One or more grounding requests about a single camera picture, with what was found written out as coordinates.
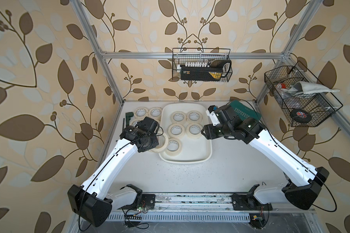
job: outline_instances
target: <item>tape roll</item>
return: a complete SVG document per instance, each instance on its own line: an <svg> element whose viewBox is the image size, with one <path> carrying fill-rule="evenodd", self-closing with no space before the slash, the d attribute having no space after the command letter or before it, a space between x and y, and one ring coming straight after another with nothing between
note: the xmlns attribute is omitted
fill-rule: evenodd
<svg viewBox="0 0 350 233"><path fill-rule="evenodd" d="M182 138L185 135L186 129L179 123L170 125L168 133L170 137Z"/></svg>
<svg viewBox="0 0 350 233"><path fill-rule="evenodd" d="M187 115L187 120L199 124L202 121L202 114L199 111L190 111Z"/></svg>
<svg viewBox="0 0 350 233"><path fill-rule="evenodd" d="M154 107L149 110L149 117L152 119L161 119L162 108Z"/></svg>
<svg viewBox="0 0 350 233"><path fill-rule="evenodd" d="M132 125L133 127L136 126L136 124L139 122L139 121L142 121L143 118L134 118L134 119L131 119L129 124Z"/></svg>
<svg viewBox="0 0 350 233"><path fill-rule="evenodd" d="M135 111L134 111L134 117L135 118L145 118L146 116L148 116L148 109L147 108L145 108L145 107L140 107L140 108L138 108L138 109L136 109Z"/></svg>
<svg viewBox="0 0 350 233"><path fill-rule="evenodd" d="M169 144L169 137L167 136L166 133L163 133L161 136L157 136L158 141L160 142L160 138L159 137L164 137L164 142L163 145L161 146L161 144L159 144L158 146L156 146L155 148L151 149L150 151L154 152L154 153L161 153L164 150L166 150L168 144Z"/></svg>
<svg viewBox="0 0 350 233"><path fill-rule="evenodd" d="M187 121L187 115L182 111L176 111L171 114L170 120L173 124L184 124Z"/></svg>
<svg viewBox="0 0 350 233"><path fill-rule="evenodd" d="M170 138L167 149L165 150L168 156L177 156L181 152L181 142L177 138Z"/></svg>
<svg viewBox="0 0 350 233"><path fill-rule="evenodd" d="M187 136L192 139L198 139L202 136L202 126L197 123L190 123L187 127Z"/></svg>

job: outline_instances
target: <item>wire basket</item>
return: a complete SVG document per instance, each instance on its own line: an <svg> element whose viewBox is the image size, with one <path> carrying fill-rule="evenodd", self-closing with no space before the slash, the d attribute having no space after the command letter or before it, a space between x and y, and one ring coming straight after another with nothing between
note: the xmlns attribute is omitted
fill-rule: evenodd
<svg viewBox="0 0 350 233"><path fill-rule="evenodd" d="M232 76L230 49L172 49L172 81L228 82Z"/></svg>
<svg viewBox="0 0 350 233"><path fill-rule="evenodd" d="M316 83L321 81L308 70L315 78ZM303 75L303 70L298 69L298 62L295 66L281 66L265 73L265 83L270 89L270 94L280 105L290 126L293 127L316 127L328 117L338 111L343 105L333 93L300 94L285 98L281 94L281 88L289 87L293 83L308 80Z"/></svg>

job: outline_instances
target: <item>wire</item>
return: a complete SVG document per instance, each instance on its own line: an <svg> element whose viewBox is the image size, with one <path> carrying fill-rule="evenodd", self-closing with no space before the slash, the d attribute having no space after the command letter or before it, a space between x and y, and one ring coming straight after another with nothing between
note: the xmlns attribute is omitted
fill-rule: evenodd
<svg viewBox="0 0 350 233"><path fill-rule="evenodd" d="M79 215L79 217L78 217L78 227L79 227L79 230L80 231L86 231L92 224L89 224L89 226L86 228L86 229L84 229L84 230L82 230L81 229L81 214L80 214L80 212L81 212L81 210L82 210L82 205L83 205L83 200L84 200L84 196L85 196L85 193L87 192L87 190L89 189L89 187L91 186L91 184L95 181L95 179L98 177L98 175L104 170L104 168L107 166L107 164L112 160L112 158L114 158L114 156L120 151L120 150L122 150L123 148L125 148L128 144L131 144L132 142L135 142L135 141L137 141L137 140L139 140L139 139L143 139L143 138L146 138L146 137L151 137L151 136L145 136L145 137L140 137L140 138L138 138L138 139L135 139L135 140L133 140L133 141L131 141L131 142L129 142L129 143L127 143L126 145L124 145L124 146L122 146L117 152L115 152L114 153L114 155L109 159L109 161L107 161L107 163L103 166L103 168L98 172L98 174L95 176L95 178L89 183L89 185L88 185L88 187L87 187L87 189L85 189L85 191L84 191L84 193L83 193L83 196L82 196L82 199L81 199L81 202L80 202L80 206L79 206L79 213L78 213L78 215Z"/></svg>
<svg viewBox="0 0 350 233"><path fill-rule="evenodd" d="M270 216L269 216L269 215L270 215L270 214L269 214L269 212L270 212L270 209L269 209L269 208L270 208L270 207L269 207L269 205L268 205L268 203L267 203L268 216L267 216L267 220L266 220L265 224L262 226L262 228L265 227L266 224L268 223L268 219L269 219L269 217L270 217Z"/></svg>
<svg viewBox="0 0 350 233"><path fill-rule="evenodd" d="M123 208L121 208L121 210L123 211L123 214L125 215L125 224L126 224L126 220L128 220L129 223L131 223L132 226L134 226L134 227L136 227L136 228L139 228L139 229L141 229L141 230L144 230L144 229L149 228L149 223L140 223L140 224L134 225L134 224L128 219L128 217L127 217L127 212L130 211L130 210L133 210L133 209L129 209L129 210L127 210L126 212L123 210ZM146 225L148 225L148 226L147 226L147 227L138 227L138 226L144 225L144 224L146 224Z"/></svg>
<svg viewBox="0 0 350 233"><path fill-rule="evenodd" d="M246 101L246 100L243 100L243 101L247 102L247 103L252 107L252 109L254 110L255 114L256 114L257 117L259 118L258 113L257 113L257 111L255 110L255 108L254 108L248 101ZM272 136L271 132L268 130L267 127L266 127L266 130L267 130L267 132L270 134L270 137L272 138L273 142L275 142L275 144L276 144L278 147L280 147L283 151L285 151L285 153L287 153L289 156L291 156L291 157L292 157L295 161L297 161L301 166L303 166L304 168L306 168L309 172L311 172L315 177L317 177L317 178L320 180L320 182L324 185L324 187L328 190L329 194L331 195L335 207L334 207L334 210L325 210L325 209L323 209L323 208L321 208L321 207L318 207L317 205L314 205L314 204L312 204L312 205L315 206L315 207L317 207L317 208L319 208L319 209L321 209L321 210L324 210L324 211L326 211L326 212L335 212L335 211L337 210L337 203L336 203L336 200L335 200L334 197L333 197L333 194L332 194L331 190L329 190L329 188L327 187L327 185L326 185L315 173L313 173L308 167L306 167L305 165L303 165L300 161L298 161L298 159L296 159L296 158L295 158L294 156L292 156L288 151L286 151L283 147L281 147L281 146L275 141L274 137Z"/></svg>

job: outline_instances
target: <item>black motor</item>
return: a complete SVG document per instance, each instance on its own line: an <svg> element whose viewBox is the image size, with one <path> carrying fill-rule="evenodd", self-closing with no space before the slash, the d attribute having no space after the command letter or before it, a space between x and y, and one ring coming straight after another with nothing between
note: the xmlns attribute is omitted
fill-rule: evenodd
<svg viewBox="0 0 350 233"><path fill-rule="evenodd" d="M120 135L135 144L138 152L150 150L159 145L156 137L159 125L154 119L145 117L136 126L127 126Z"/></svg>

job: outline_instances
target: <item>metal rail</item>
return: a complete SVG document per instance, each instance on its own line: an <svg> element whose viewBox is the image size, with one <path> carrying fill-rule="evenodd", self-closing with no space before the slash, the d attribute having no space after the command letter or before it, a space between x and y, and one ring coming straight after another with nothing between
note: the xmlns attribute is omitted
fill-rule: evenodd
<svg viewBox="0 0 350 233"><path fill-rule="evenodd" d="M104 59L171 59L172 53L102 52ZM230 53L230 59L282 59L283 53Z"/></svg>

